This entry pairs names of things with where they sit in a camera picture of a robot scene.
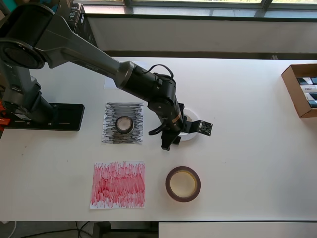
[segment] cardboard box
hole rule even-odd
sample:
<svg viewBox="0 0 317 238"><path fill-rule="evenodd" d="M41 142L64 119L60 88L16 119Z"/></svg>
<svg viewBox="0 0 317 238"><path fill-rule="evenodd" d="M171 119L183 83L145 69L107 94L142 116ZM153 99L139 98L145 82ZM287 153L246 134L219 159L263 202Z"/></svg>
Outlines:
<svg viewBox="0 0 317 238"><path fill-rule="evenodd" d="M72 5L67 23L74 33L97 47L93 31L91 30L82 4L74 3Z"/></svg>
<svg viewBox="0 0 317 238"><path fill-rule="evenodd" d="M297 78L301 77L317 77L317 64L293 64L282 73L282 78L299 117L317 117L317 108L310 107L297 81Z"/></svg>

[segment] window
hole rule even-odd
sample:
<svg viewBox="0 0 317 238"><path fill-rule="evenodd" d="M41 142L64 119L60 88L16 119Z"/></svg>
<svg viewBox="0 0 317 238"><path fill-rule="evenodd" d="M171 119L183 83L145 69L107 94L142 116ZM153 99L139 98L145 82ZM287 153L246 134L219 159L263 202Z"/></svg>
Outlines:
<svg viewBox="0 0 317 238"><path fill-rule="evenodd" d="M317 0L75 0L92 12L267 18L317 18ZM112 5L111 9L93 5Z"/></svg>
<svg viewBox="0 0 317 238"><path fill-rule="evenodd" d="M272 3L317 4L317 0L273 0Z"/></svg>

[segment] cable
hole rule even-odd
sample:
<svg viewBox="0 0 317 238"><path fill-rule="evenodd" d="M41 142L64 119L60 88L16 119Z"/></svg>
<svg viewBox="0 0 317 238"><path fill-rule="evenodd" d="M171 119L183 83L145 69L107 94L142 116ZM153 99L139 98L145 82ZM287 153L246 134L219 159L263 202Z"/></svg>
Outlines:
<svg viewBox="0 0 317 238"><path fill-rule="evenodd" d="M8 238L10 238L10 237L13 235L13 233L15 232L15 229L16 229L16 221L14 222L13 231L12 231L11 234L8 236Z"/></svg>
<svg viewBox="0 0 317 238"><path fill-rule="evenodd" d="M166 68L166 70L170 73L170 79L168 81L170 81L171 79L174 78L174 74L172 72L172 70L170 70L167 66L165 66L164 64L156 64L156 65L153 65L148 71L144 72L143 74L147 74L148 72L150 72L152 69L154 69L155 67L157 66L162 66L164 68Z"/></svg>
<svg viewBox="0 0 317 238"><path fill-rule="evenodd" d="M79 231L78 231L78 238L82 238Z"/></svg>
<svg viewBox="0 0 317 238"><path fill-rule="evenodd" d="M20 238L36 237L36 236L39 236L39 235L44 235L44 234L49 234L49 233L59 233L59 232L68 232L68 231L77 231L77 232L79 231L79 232L86 233L86 234L89 235L90 237L93 237L93 235L90 234L90 233L87 232L87 231L81 231L80 229L73 228L73 229L66 229L66 230L58 230L58 231L50 231L50 232L41 232L41 233L37 233L37 234L32 234L32 235L28 235L28 236L23 236L23 237L20 237Z"/></svg>
<svg viewBox="0 0 317 238"><path fill-rule="evenodd" d="M81 233L81 232L87 233L86 231L83 230L83 228L84 228L85 225L87 225L88 223L89 223L89 221L87 221L85 224L83 224L83 225L81 226L81 228L79 229L79 232L78 232L78 237L80 236L80 233Z"/></svg>

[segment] white tape roll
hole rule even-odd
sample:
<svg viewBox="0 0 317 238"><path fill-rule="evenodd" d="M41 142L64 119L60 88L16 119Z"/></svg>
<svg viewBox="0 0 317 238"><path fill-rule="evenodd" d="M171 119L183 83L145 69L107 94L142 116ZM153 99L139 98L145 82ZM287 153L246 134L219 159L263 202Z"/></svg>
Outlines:
<svg viewBox="0 0 317 238"><path fill-rule="evenodd" d="M187 116L187 121L197 121L198 116L196 113L194 113L192 110L185 108L184 109L184 115ZM187 133L180 133L180 137L181 137L181 141L186 141L186 140L191 140L193 139L195 136L197 135L197 133L191 133L191 134L187 134Z"/></svg>

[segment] electric cable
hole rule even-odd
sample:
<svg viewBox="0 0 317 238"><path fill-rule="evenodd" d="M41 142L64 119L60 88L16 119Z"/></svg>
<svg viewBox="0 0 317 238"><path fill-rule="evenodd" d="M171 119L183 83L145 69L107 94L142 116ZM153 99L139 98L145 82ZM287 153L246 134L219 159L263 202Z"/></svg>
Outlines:
<svg viewBox="0 0 317 238"><path fill-rule="evenodd" d="M80 232L79 231L77 231L77 232L78 232L78 238L82 238L81 235L80 235Z"/></svg>
<svg viewBox="0 0 317 238"><path fill-rule="evenodd" d="M13 233L15 232L15 229L16 229L16 221L14 222L14 228L13 228L11 234L8 236L8 238L10 238L13 235Z"/></svg>
<svg viewBox="0 0 317 238"><path fill-rule="evenodd" d="M68 231L77 231L77 232L79 231L79 232L86 233L86 234L89 235L90 237L93 237L93 235L90 234L90 233L87 232L87 231L83 231L83 230L80 230L80 229L77 229L77 228L73 228L73 229L66 229L66 230L57 230L57 231L50 231L50 232L41 232L41 233L32 234L32 235L27 235L27 236L23 236L23 237L19 237L19 238L36 237L36 236L39 236L39 235L44 235L44 234L49 234L49 233L59 233L59 232L68 232Z"/></svg>

